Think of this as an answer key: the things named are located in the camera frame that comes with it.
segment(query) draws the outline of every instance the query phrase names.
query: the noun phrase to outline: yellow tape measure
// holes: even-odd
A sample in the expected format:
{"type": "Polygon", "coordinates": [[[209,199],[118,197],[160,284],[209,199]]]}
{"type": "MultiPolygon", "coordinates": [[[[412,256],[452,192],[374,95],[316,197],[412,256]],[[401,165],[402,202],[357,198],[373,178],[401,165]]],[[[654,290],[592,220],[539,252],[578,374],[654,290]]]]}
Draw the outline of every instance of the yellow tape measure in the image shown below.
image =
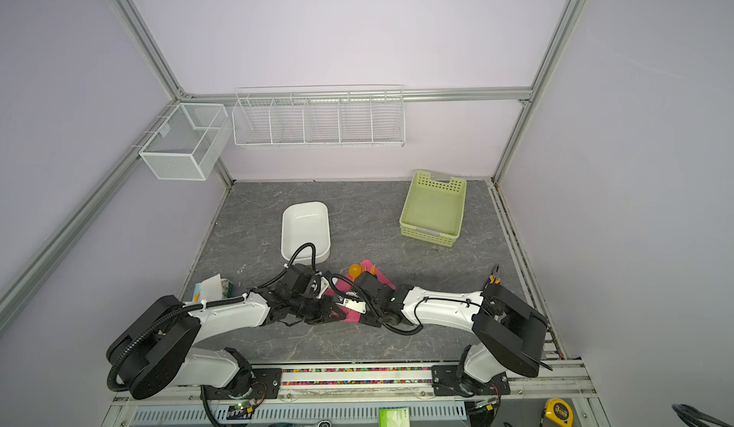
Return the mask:
{"type": "Polygon", "coordinates": [[[546,412],[543,413],[543,417],[562,427],[571,427],[573,424],[573,410],[560,398],[551,398],[546,402],[546,412]]]}

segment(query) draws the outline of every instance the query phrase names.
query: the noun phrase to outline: black mounting plate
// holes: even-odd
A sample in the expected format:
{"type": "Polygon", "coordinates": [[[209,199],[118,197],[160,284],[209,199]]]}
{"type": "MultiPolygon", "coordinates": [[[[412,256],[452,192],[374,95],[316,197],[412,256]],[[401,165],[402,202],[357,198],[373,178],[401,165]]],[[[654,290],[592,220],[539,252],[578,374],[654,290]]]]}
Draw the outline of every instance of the black mounting plate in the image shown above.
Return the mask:
{"type": "MultiPolygon", "coordinates": [[[[254,391],[248,398],[259,400],[263,396],[263,384],[267,388],[265,399],[278,398],[280,389],[280,377],[283,375],[282,368],[252,368],[255,380],[252,382],[252,390],[254,391]]],[[[227,394],[216,387],[205,386],[206,397],[208,400],[232,400],[227,394]]]]}
{"type": "MultiPolygon", "coordinates": [[[[434,365],[431,367],[431,376],[433,377],[433,393],[437,396],[453,396],[460,395],[465,397],[466,394],[459,388],[459,377],[456,376],[458,365],[434,365]]],[[[500,395],[509,395],[509,382],[507,375],[500,373],[493,377],[492,382],[497,386],[500,395]]],[[[495,386],[491,382],[484,385],[478,385],[478,391],[475,395],[495,395],[495,386]]]]}

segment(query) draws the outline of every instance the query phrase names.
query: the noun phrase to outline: white wire basket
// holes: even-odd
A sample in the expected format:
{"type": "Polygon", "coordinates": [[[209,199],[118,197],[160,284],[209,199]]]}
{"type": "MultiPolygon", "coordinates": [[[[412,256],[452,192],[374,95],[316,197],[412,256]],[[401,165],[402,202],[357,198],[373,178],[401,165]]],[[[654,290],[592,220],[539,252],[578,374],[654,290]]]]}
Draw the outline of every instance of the white wire basket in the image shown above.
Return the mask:
{"type": "Polygon", "coordinates": [[[140,156],[161,180],[206,180],[231,135],[223,104],[179,103],[140,156]]]}
{"type": "Polygon", "coordinates": [[[234,142],[244,148],[402,146],[401,89],[360,92],[238,93],[234,142]]]}

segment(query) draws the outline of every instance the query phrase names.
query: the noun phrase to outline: gray marble surface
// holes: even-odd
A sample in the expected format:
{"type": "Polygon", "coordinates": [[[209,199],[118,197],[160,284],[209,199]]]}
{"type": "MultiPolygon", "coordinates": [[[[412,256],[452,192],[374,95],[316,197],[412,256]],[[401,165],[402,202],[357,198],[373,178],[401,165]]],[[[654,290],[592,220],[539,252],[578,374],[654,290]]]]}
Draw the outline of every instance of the gray marble surface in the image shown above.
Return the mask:
{"type": "MultiPolygon", "coordinates": [[[[221,274],[234,293],[280,272],[283,211],[299,202],[322,201],[329,209],[331,254],[322,269],[344,272],[370,259],[393,283],[428,290],[471,292],[482,288],[500,263],[502,285],[522,297],[520,281],[483,181],[468,182],[461,236],[452,248],[400,235],[400,212],[409,182],[237,183],[222,208],[187,285],[221,274]]],[[[465,331],[427,325],[410,337],[359,323],[286,327],[273,323],[240,329],[197,343],[204,349],[234,347],[254,363],[352,360],[457,360],[478,340],[465,331]]]]}

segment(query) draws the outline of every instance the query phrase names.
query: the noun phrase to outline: green box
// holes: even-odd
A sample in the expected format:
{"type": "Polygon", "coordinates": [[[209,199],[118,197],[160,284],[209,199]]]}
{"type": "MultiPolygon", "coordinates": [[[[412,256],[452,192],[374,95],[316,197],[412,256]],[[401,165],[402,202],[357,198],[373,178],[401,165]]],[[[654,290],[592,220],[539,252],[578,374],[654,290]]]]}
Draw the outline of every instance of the green box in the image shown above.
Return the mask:
{"type": "Polygon", "coordinates": [[[410,427],[408,408],[381,409],[380,427],[410,427]]]}
{"type": "Polygon", "coordinates": [[[400,234],[452,247],[464,220],[466,180],[434,180],[431,172],[417,171],[400,215],[400,234]]]}

